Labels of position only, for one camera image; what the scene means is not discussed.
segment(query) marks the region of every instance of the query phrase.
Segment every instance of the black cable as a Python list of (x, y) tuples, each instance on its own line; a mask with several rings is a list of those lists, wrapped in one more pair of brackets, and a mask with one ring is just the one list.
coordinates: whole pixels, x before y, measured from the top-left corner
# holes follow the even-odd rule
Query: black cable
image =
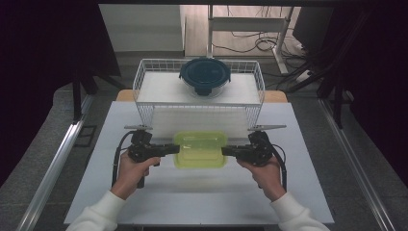
[(287, 77), (287, 75), (277, 75), (277, 74), (272, 74), (272, 73), (266, 73), (266, 72), (262, 72), (263, 75), (270, 75), (273, 77), (280, 77), (280, 78), (285, 78)]
[(282, 151), (282, 153), (283, 153), (283, 163), (286, 163), (286, 153), (283, 150), (283, 148), (281, 146), (277, 145), (277, 144), (273, 144), (272, 146), (275, 146), (275, 147), (279, 148)]
[(215, 44), (213, 44), (213, 47), (221, 48), (221, 49), (226, 49), (226, 50), (230, 50), (230, 51), (234, 51), (234, 52), (238, 52), (238, 53), (246, 53), (246, 52), (249, 52), (249, 51), (251, 51), (251, 50), (253, 50), (253, 49), (256, 48), (256, 46), (254, 46), (254, 47), (252, 47), (252, 48), (249, 49), (249, 50), (239, 51), (239, 50), (234, 50), (234, 49), (231, 49), (231, 48), (225, 47), (225, 46), (218, 46), (218, 45), (215, 45)]
[(228, 13), (228, 16), (229, 16), (229, 13), (231, 13), (231, 16), (233, 16), (232, 12), (229, 10), (229, 5), (227, 5), (227, 13)]
[(264, 8), (264, 7), (261, 7), (261, 9), (257, 11), (257, 13), (255, 14), (255, 17), (258, 15), (258, 13), (259, 13), (263, 8)]
[[(261, 51), (272, 50), (276, 46), (276, 43), (277, 43), (277, 41), (274, 40), (274, 39), (276, 39), (276, 38), (272, 38), (272, 37), (262, 37), (261, 38), (261, 37), (259, 37), (258, 39), (255, 40), (255, 45)], [(267, 48), (267, 49), (261, 48), (259, 46), (259, 44), (261, 44), (261, 43), (267, 43), (269, 48)]]
[(279, 163), (279, 166), (281, 167), (281, 173), (282, 173), (282, 187), (287, 191), (287, 182), (288, 182), (288, 172), (286, 170), (286, 154), (285, 154), (285, 161), (282, 160), (282, 157), (279, 155), (279, 152), (276, 151), (276, 149), (273, 147), (274, 144), (272, 145), (272, 153), (273, 156), (276, 157), (276, 160)]
[(264, 33), (265, 33), (265, 32), (259, 32), (259, 33), (252, 34), (252, 35), (237, 36), (237, 35), (234, 34), (234, 32), (231, 32), (231, 34), (232, 34), (234, 37), (238, 37), (238, 38), (249, 38), (249, 37), (259, 36), (260, 34), (264, 34)]
[(122, 140), (120, 140), (119, 146), (116, 148), (116, 152), (115, 152), (115, 158), (114, 158), (114, 169), (112, 172), (112, 187), (114, 186), (115, 182), (116, 182), (116, 178), (117, 178), (117, 169), (119, 167), (119, 157), (120, 157), (120, 151), (122, 151), (122, 145), (123, 142), (125, 141), (125, 139), (130, 135), (130, 134), (134, 134), (134, 131), (130, 131), (128, 133), (126, 133), (123, 137)]
[(293, 56), (293, 57), (287, 57), (285, 59), (285, 64), (286, 65), (290, 66), (291, 68), (298, 69), (298, 68), (300, 68), (302, 66), (302, 64), (298, 65), (298, 66), (292, 65), (292, 64), (289, 63), (289, 60), (305, 60), (305, 58)]
[(288, 78), (285, 78), (283, 80), (281, 80), (277, 85), (276, 85), (276, 90), (279, 90), (279, 86), (282, 85), (285, 82), (288, 82), (289, 80), (291, 80), (294, 76), (296, 76), (298, 74), (298, 70), (299, 69), (303, 69), (303, 67), (305, 67), (306, 65), (309, 65), (308, 62), (304, 63), (303, 65), (301, 65), (299, 68), (297, 68), (296, 70), (294, 70), (292, 72), (292, 75), (289, 76)]
[(268, 17), (269, 7), (267, 7), (267, 13), (265, 13), (265, 17)]

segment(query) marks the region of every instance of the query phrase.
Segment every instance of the black curtain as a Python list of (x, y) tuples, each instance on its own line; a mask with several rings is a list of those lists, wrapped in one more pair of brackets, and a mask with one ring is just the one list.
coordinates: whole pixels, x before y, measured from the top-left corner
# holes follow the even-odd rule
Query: black curtain
[(408, 17), (399, 1), (378, 3), (345, 59), (351, 111), (408, 185)]
[(75, 71), (120, 75), (99, 7), (85, 2), (0, 3), (1, 185)]

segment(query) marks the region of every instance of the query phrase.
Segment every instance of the wooden floor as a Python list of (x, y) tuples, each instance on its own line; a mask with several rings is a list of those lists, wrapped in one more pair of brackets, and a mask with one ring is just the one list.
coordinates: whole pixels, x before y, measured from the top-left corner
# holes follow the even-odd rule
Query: wooden floor
[[(185, 55), (187, 57), (206, 56), (208, 42), (208, 7), (207, 6), (182, 6), (186, 16), (186, 43)], [(213, 16), (238, 16), (238, 17), (284, 17), (289, 8), (284, 7), (243, 7), (243, 6), (214, 6)], [(290, 28), (293, 28), (300, 8), (294, 8)], [(285, 43), (288, 49), (297, 53), (295, 47), (299, 42), (292, 36), (293, 30), (288, 30)], [(238, 37), (245, 35), (254, 35), (256, 32), (214, 32), (213, 45), (224, 46), (233, 50), (246, 51), (255, 46), (255, 40), (258, 35), (253, 37)], [(277, 37), (277, 33), (262, 34), (261, 37)], [(267, 43), (260, 44), (263, 49), (269, 48)], [(271, 57), (271, 50), (262, 51), (257, 48), (249, 52), (234, 52), (227, 49), (214, 47), (215, 57)]]

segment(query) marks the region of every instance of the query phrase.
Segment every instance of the metal frame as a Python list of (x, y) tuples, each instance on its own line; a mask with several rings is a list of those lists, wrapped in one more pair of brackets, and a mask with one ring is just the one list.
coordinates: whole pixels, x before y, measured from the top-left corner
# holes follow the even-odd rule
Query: metal frame
[(207, 57), (213, 57), (213, 32), (214, 31), (239, 31), (239, 32), (272, 32), (279, 33), (276, 46), (272, 52), (279, 66), (281, 74), (287, 74), (285, 62), (282, 59), (282, 45), (288, 32), (294, 7), (291, 7), (284, 18), (252, 18), (252, 17), (214, 17), (213, 5), (208, 6), (208, 44)]
[(72, 149), (72, 146), (74, 145), (75, 140), (78, 137), (82, 126), (84, 125), (84, 121), (88, 114), (89, 107), (92, 104), (92, 101), (93, 96), (91, 95), (87, 95), (87, 97), (84, 99), (84, 102), (82, 103), (82, 116), (76, 123), (69, 126), (63, 142), (58, 148), (58, 151), (55, 154), (50, 167), (42, 178), (42, 181), (37, 188), (36, 194), (31, 200), (30, 205), (28, 206), (16, 230), (33, 230), (36, 226), (42, 209), (44, 208), (49, 195), (54, 189), (55, 183), (60, 176), (60, 173), (64, 167), (65, 161)]
[(395, 227), (391, 221), (391, 218), (385, 208), (380, 196), (378, 195), (377, 191), (375, 190), (374, 186), (372, 185), (371, 181), (369, 180), (366, 172), (363, 169), (356, 153), (354, 152), (353, 148), (351, 147), (347, 136), (345, 135), (344, 131), (339, 129), (336, 125), (335, 119), (332, 117), (332, 109), (328, 100), (320, 99), (319, 104), (329, 122), (330, 127), (333, 130), (333, 133), (342, 148), (342, 151), (345, 155), (345, 158), (348, 161), (348, 164), (351, 168), (351, 171), (354, 174), (354, 177), (359, 184), (363, 195), (365, 196), (368, 204), (372, 209), (372, 213), (374, 214), (381, 230), (383, 231), (392, 231), (395, 230)]
[(224, 62), (231, 70), (231, 73), (251, 73), (254, 75), (255, 85), (259, 96), (257, 104), (220, 104), (220, 103), (180, 103), (180, 102), (138, 102), (141, 86), (143, 84), (146, 71), (152, 72), (180, 72), (183, 64), (189, 60), (166, 60), (166, 59), (144, 59), (141, 60), (136, 78), (133, 84), (133, 93), (136, 106), (138, 108), (143, 126), (152, 127), (154, 110), (157, 108), (179, 108), (179, 109), (203, 109), (203, 110), (236, 110), (238, 108), (246, 112), (247, 128), (250, 129), (256, 125), (259, 112), (265, 98), (265, 84), (261, 68), (256, 61), (227, 61)]

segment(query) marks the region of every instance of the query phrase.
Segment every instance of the metal rail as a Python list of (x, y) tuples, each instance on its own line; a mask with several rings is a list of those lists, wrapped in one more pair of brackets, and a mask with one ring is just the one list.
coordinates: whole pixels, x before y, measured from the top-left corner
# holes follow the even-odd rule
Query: metal rail
[(33, 230), (36, 226), (42, 209), (44, 208), (45, 203), (47, 202), (48, 197), (54, 189), (55, 183), (60, 176), (69, 152), (71, 151), (72, 146), (74, 145), (75, 140), (78, 137), (79, 132), (81, 131), (92, 101), (93, 96), (91, 95), (87, 95), (87, 97), (84, 99), (84, 102), (82, 103), (82, 116), (76, 124), (71, 124), (69, 126), (63, 142), (58, 148), (58, 151), (55, 154), (50, 167), (42, 178), (36, 194), (31, 200), (30, 205), (28, 206), (16, 230)]
[(377, 191), (375, 190), (374, 186), (369, 180), (357, 155), (354, 153), (354, 150), (351, 147), (344, 131), (337, 127), (336, 121), (332, 117), (333, 112), (332, 109), (330, 108), (328, 100), (320, 99), (319, 104), (323, 109), (323, 112), (330, 124), (330, 127), (332, 128), (333, 133), (342, 148), (342, 151), (345, 155), (345, 158), (348, 161), (348, 164), (350, 165), (351, 171), (353, 172), (354, 177), (356, 178), (357, 183), (359, 184), (363, 192), (363, 195), (365, 196), (368, 204), (370, 205), (372, 213), (374, 214), (375, 219), (377, 220), (381, 230), (383, 231), (395, 230), (395, 227), (390, 219), (390, 216), (388, 215), (388, 212), (380, 196), (378, 195)]

